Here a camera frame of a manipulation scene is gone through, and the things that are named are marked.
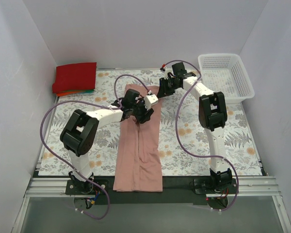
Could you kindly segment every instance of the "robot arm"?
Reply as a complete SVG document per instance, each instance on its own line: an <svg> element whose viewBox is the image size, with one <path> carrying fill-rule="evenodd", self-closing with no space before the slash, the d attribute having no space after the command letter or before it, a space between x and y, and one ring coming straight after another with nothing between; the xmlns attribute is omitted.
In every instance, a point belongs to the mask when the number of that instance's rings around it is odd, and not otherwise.
<svg viewBox="0 0 291 233"><path fill-rule="evenodd" d="M172 70L161 68L161 71L165 73L165 77L160 79L158 98L170 96L178 88L189 90L196 81L196 75L188 73L183 63L172 65ZM213 92L201 82L193 87L190 94L199 101L198 118L207 134L210 155L225 158L224 127L227 113L224 94ZM223 189L232 182L229 164L222 158L211 158L210 176L216 189Z"/></svg>
<svg viewBox="0 0 291 233"><path fill-rule="evenodd" d="M158 103L158 98L151 93L140 97L138 91L129 89L120 101L122 108L119 110L112 109L120 106L118 101L112 103L110 109L91 112L75 110L61 133L60 140L68 150L72 165L86 178L93 178L88 151L93 145L97 129L123 121L130 116L135 116L137 122L141 124L149 121L154 112L152 106ZM69 176L74 181L74 185L84 193L91 188L89 183L75 171L71 171Z"/></svg>

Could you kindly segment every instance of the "table surface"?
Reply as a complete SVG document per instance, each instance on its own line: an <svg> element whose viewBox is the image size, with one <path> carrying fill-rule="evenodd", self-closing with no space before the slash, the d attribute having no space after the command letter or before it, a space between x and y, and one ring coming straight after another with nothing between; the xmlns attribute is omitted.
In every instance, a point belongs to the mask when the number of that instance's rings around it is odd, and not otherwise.
<svg viewBox="0 0 291 233"><path fill-rule="evenodd" d="M114 100L113 83L121 74L132 74L146 85L159 85L163 74L159 70L98 70L96 88L91 94L75 94L60 97L65 100L82 100L108 106ZM138 81L123 77L117 82L117 93L124 94L126 84ZM159 137L159 155L163 176L209 175L210 159L199 159L186 154L179 146L175 133L175 116L180 99L185 91L177 90L172 96L163 99ZM241 104L227 105L228 119L225 127L226 157L234 164L238 175L262 175L258 153ZM93 111L98 108L67 103L57 107L47 135L47 144L61 157L70 161L67 150L59 140L60 134L74 110ZM198 101L188 96L183 103L178 121L178 132L185 147L198 155L209 155L209 145L204 129L198 121ZM95 176L113 176L115 174L117 146L120 135L120 123L114 123L97 131L94 145L89 151L90 166ZM40 176L66 176L71 170L48 151L41 158Z"/></svg>

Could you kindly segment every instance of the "white wall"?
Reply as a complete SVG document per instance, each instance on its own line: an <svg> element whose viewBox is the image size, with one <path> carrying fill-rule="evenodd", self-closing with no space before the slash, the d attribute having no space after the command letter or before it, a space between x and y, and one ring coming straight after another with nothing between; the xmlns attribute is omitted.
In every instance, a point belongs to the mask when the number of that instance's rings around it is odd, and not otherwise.
<svg viewBox="0 0 291 233"><path fill-rule="evenodd" d="M239 54L267 0L24 0L58 65L197 64L203 53Z"/></svg>
<svg viewBox="0 0 291 233"><path fill-rule="evenodd" d="M21 0L0 0L0 233L9 233L54 101L55 61Z"/></svg>
<svg viewBox="0 0 291 233"><path fill-rule="evenodd" d="M255 90L245 111L291 221L291 0L269 0L240 54Z"/></svg>

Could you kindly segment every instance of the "stack of folded cloth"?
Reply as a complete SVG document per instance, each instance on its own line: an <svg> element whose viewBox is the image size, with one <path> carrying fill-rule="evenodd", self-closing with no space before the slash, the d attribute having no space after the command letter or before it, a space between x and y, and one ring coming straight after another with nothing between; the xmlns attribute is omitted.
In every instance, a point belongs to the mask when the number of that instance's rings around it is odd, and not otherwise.
<svg viewBox="0 0 291 233"><path fill-rule="evenodd" d="M53 93L65 96L75 93L91 93L95 88L96 62L68 64L56 67Z"/></svg>

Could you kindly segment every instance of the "white mesh basket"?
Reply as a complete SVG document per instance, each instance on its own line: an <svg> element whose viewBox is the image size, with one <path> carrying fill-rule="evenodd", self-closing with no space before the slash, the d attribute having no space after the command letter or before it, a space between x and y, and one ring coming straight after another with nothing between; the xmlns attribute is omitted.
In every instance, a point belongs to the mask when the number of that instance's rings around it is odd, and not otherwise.
<svg viewBox="0 0 291 233"><path fill-rule="evenodd" d="M202 83L214 92L222 91L226 103L240 103L254 96L254 90L240 56L231 53L198 57Z"/></svg>

